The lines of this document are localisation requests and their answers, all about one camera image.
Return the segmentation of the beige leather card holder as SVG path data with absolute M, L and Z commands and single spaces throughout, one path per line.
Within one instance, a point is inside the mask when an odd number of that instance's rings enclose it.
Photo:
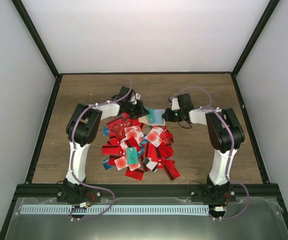
M 138 119 L 140 123 L 150 125 L 150 126 L 165 126 L 166 122 L 162 118 L 162 115 L 165 113 L 164 109 L 152 109 L 146 108 L 148 114 L 142 116 Z

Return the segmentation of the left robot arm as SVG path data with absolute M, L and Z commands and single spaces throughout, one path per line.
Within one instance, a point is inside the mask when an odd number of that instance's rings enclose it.
M 119 94 L 105 102 L 77 105 L 66 127 L 70 159 L 61 190 L 64 199 L 80 202 L 86 196 L 86 159 L 101 120 L 121 114 L 131 119 L 146 116 L 148 111 L 140 98 L 131 87 L 122 86 Z

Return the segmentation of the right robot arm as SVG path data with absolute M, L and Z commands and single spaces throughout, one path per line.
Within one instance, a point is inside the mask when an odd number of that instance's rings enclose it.
M 220 201 L 228 195 L 230 171 L 235 154 L 245 141 L 245 133 L 232 108 L 195 108 L 188 93 L 169 98 L 171 104 L 162 114 L 166 122 L 205 125 L 214 148 L 214 159 L 205 184 L 205 195 Z

